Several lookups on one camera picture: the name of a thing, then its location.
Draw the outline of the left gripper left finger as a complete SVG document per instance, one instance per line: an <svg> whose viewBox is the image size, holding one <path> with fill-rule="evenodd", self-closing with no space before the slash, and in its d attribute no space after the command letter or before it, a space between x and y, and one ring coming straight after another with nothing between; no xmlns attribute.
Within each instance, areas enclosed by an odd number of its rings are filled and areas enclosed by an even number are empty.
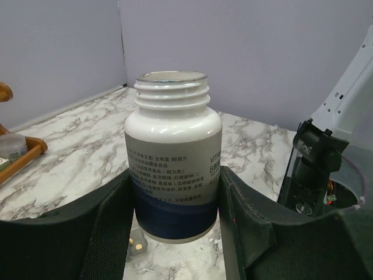
<svg viewBox="0 0 373 280"><path fill-rule="evenodd" d="M122 279L133 218L129 171L36 218L1 221L1 279Z"/></svg>

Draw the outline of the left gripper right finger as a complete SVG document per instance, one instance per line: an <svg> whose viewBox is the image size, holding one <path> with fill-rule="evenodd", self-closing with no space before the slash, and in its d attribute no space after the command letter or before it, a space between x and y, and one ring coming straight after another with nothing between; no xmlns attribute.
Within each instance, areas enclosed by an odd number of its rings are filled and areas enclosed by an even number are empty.
<svg viewBox="0 0 373 280"><path fill-rule="evenodd" d="M219 215L227 279L371 279L372 212L310 218L223 166Z"/></svg>

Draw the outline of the blue and grey pill organizer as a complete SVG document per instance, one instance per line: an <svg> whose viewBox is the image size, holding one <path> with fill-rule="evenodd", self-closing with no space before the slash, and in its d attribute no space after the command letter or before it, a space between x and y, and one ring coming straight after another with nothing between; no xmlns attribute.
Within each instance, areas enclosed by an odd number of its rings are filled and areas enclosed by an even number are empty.
<svg viewBox="0 0 373 280"><path fill-rule="evenodd" d="M147 252L148 243L140 228L132 230L129 238L134 240L134 243L129 244L128 246L128 253L131 257L136 257ZM137 244L141 244L143 248L141 250L137 250L135 248Z"/></svg>

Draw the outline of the white pill bottle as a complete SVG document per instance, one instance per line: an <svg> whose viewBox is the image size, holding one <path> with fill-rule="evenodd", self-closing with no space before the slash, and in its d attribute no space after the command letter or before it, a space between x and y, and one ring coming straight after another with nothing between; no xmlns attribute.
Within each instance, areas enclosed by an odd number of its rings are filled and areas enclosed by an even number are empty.
<svg viewBox="0 0 373 280"><path fill-rule="evenodd" d="M158 242L207 234L218 209L223 125L209 107L206 74L158 71L135 82L136 110L124 123L140 228Z"/></svg>

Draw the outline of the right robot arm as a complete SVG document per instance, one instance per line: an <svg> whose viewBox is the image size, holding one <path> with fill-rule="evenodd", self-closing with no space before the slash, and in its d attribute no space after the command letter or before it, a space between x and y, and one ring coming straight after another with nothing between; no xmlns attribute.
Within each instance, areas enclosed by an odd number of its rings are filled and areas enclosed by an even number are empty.
<svg viewBox="0 0 373 280"><path fill-rule="evenodd" d="M301 160L294 181L308 190L324 190L339 171L358 120L372 102L372 29L321 106L304 121L293 139Z"/></svg>

